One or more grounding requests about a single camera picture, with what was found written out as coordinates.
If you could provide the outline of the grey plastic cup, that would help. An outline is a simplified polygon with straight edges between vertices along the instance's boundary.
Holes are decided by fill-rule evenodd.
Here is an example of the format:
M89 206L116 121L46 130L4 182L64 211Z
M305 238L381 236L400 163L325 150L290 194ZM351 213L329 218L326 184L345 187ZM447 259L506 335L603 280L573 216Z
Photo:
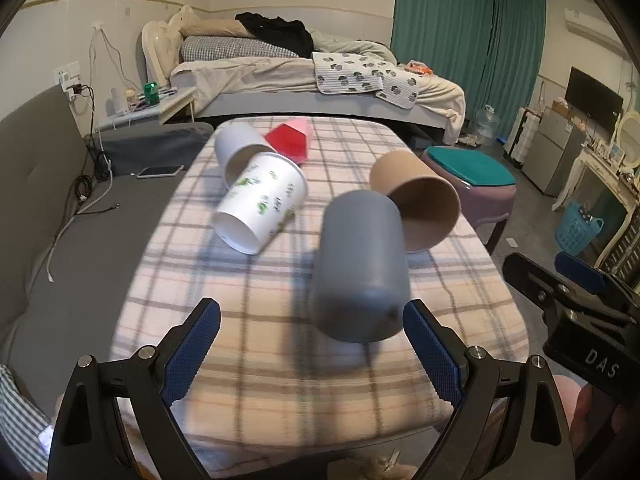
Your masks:
M400 332L410 297L397 206L370 190L334 198L324 212L314 257L308 300L314 326L352 344L381 341Z

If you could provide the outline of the brown paper cup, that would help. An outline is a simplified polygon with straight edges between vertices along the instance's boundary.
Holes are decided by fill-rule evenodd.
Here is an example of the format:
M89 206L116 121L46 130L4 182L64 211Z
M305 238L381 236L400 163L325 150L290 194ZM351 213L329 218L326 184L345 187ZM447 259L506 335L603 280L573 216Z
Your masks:
M460 217L456 189L413 152L393 151L379 157L371 168L369 184L399 209L409 254L441 243Z

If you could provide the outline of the white printed paper cup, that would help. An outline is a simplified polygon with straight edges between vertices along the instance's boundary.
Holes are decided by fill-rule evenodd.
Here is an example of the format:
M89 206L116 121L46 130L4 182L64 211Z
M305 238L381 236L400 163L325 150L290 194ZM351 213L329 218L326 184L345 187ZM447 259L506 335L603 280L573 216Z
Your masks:
M294 217L308 183L291 159L273 152L253 156L213 216L217 236L244 255L257 255Z

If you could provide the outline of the pink faceted cup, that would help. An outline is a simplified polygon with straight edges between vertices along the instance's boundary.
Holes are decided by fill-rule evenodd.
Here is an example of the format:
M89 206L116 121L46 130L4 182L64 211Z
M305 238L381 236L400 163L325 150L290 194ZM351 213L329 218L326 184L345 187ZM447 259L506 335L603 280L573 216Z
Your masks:
M311 128L306 117L294 117L273 128L265 135L266 141L297 165L308 159L311 144Z

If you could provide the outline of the white plastic cup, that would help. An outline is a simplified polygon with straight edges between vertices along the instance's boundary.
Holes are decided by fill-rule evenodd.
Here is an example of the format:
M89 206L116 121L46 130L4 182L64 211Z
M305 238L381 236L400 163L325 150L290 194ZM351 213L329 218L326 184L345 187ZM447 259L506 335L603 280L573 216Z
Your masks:
M226 188L262 152L274 153L274 147L248 122L225 122L214 133L214 150Z

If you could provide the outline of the blue laundry basket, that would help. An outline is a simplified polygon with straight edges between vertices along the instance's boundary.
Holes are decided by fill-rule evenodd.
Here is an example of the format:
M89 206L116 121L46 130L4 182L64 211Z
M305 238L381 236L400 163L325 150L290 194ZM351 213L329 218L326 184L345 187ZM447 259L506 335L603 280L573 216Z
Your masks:
M571 200L554 232L562 252L578 256L597 237L604 226L601 218L593 217L582 204Z

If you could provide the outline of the purple plastic stool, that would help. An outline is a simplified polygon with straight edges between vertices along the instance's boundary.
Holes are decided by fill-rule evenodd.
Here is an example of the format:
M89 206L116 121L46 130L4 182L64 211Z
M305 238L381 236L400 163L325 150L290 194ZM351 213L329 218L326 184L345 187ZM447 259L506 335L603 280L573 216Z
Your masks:
M473 229L484 224L492 224L492 230L485 248L491 255L502 237L506 222L515 204L516 183L508 186L473 186L443 170L428 158L426 150L421 154L427 166L447 180L458 192L461 211Z

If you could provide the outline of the white dressing table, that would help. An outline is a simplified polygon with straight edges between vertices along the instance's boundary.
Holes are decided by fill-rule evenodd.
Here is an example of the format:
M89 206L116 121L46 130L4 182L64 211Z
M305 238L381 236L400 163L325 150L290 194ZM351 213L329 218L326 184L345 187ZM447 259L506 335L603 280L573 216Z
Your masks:
M562 210L576 202L603 219L592 239L598 268L614 255L621 240L629 240L632 220L639 217L639 114L632 110L620 119L611 141L600 136L585 141L570 167L559 196L551 206Z

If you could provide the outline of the teal stool cushion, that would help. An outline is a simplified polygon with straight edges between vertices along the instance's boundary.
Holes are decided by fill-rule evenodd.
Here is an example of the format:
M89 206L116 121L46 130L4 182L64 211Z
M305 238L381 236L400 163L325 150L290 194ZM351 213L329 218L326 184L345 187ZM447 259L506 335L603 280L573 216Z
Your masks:
M426 154L437 166L473 186L508 186L516 183L506 167L479 151L431 146Z

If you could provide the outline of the small grey fridge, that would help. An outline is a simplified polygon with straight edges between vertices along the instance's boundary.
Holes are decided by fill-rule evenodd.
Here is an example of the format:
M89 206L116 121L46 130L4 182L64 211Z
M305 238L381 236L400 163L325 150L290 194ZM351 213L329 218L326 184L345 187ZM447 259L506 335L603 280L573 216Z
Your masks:
M563 115L547 108L522 168L545 196L558 197L582 150L586 134Z

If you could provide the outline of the water jug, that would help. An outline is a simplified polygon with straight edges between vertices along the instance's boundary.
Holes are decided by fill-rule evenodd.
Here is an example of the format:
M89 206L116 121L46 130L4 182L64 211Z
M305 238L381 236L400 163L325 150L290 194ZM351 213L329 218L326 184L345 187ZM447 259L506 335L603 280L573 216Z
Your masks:
M489 104L480 108L472 122L472 133L484 146L490 145L497 137L501 119L496 110Z

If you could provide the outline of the plaid blanket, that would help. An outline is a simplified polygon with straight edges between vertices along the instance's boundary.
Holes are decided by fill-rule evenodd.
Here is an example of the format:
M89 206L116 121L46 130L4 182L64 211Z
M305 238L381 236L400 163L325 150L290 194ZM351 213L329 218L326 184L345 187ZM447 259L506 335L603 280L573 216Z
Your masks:
M326 206L365 188L372 165L404 148L376 122L320 117L310 126L306 202L256 256L237 252L214 231L226 188L213 145L204 146L145 247L116 324L111 356L119 360L159 342L201 299L220 305L217 338L172 407L214 478L439 428L451 413L404 334L344 344L310 322Z

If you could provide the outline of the black television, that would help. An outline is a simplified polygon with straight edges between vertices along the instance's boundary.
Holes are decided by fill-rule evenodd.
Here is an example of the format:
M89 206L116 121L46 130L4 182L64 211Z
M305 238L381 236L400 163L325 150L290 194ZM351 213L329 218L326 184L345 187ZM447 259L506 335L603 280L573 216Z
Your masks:
M623 98L576 67L570 69L565 101L613 134L623 108Z

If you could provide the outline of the grey sofa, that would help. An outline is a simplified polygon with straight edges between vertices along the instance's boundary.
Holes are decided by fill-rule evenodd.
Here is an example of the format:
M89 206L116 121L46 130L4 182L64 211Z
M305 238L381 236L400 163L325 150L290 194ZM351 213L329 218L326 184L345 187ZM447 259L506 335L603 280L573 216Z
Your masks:
M144 248L178 186L137 179L146 167L191 166L213 134L205 122L154 122L103 133L114 174L76 216L93 163L59 88L1 123L1 361L21 392L52 414L76 360L105 360Z

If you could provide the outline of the green curtain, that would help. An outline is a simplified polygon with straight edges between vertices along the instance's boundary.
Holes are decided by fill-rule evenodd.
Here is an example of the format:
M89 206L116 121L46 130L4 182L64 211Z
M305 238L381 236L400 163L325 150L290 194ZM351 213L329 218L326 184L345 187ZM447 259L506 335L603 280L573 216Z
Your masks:
M392 51L461 87L466 119L492 106L506 138L535 87L546 17L547 0L395 0Z

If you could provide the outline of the air conditioner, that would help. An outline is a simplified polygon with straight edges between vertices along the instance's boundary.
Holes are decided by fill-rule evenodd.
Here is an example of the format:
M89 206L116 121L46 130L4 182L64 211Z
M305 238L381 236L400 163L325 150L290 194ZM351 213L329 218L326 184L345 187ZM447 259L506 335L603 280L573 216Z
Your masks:
M564 9L566 28L610 50L626 52L613 27L605 21L572 9Z

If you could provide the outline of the smartphone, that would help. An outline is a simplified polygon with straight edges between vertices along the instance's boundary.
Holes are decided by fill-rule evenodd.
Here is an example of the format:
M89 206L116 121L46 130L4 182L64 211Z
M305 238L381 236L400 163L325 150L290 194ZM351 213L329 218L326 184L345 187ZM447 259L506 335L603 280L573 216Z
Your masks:
M146 167L136 174L137 179L172 178L183 170L182 165Z

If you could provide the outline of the patterned white mat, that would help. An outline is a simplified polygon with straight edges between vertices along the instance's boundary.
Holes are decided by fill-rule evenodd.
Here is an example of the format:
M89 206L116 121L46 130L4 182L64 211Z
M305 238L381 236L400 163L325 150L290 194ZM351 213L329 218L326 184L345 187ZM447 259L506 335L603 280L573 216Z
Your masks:
M410 110L418 100L416 76L389 62L356 53L312 54L314 78L325 96L372 94L387 103Z

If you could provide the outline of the bed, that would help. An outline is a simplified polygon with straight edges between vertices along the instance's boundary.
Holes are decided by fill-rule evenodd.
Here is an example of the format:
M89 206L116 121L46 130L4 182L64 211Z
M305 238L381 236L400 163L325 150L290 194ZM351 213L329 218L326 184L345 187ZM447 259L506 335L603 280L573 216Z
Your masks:
M387 103L372 94L322 94L314 78L311 58L224 58L183 62L180 48L190 36L255 38L235 18L201 18L183 6L168 21L145 24L141 34L149 81L177 89L196 88L194 110L198 116L221 117L265 114L325 114L372 118L434 127L442 144L454 145L465 120L466 102L461 87L397 62L384 44L324 34L308 29L314 52L356 53L386 61L416 76L419 94L410 110Z

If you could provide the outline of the white nightstand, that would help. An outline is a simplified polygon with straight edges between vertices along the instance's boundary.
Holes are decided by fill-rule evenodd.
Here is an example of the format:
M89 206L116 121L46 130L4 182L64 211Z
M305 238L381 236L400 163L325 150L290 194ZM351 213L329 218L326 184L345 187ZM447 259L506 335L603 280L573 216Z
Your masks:
M118 128L130 127L132 125L143 124L144 122L157 122L160 125L166 124L169 119L182 112L191 122L194 121L194 98L196 88L179 89L172 96L165 96L160 102L153 106L146 106L141 110L135 110L123 115L107 117L98 125L99 131L115 130Z

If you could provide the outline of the black clothing pile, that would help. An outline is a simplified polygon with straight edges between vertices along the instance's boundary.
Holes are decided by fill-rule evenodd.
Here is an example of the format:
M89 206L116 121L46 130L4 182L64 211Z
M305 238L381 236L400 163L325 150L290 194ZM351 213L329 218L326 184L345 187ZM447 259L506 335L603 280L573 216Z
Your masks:
M235 19L255 38L288 49L300 58L311 58L314 40L301 21L285 21L280 16L265 18L262 14L252 12L236 14Z

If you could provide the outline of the green can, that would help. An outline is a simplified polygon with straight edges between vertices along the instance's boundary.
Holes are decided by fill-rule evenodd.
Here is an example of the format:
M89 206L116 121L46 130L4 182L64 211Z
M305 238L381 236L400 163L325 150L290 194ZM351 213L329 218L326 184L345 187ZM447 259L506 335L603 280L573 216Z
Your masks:
M156 81L150 81L143 87L144 102L154 106L160 102L160 87Z

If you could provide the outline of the checked grey pillow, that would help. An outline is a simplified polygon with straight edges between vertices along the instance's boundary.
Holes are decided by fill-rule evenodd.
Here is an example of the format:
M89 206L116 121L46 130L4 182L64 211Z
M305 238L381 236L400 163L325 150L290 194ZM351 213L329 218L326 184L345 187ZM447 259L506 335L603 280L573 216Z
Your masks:
M180 48L183 62L218 61L224 58L297 58L291 50L254 38L190 36Z

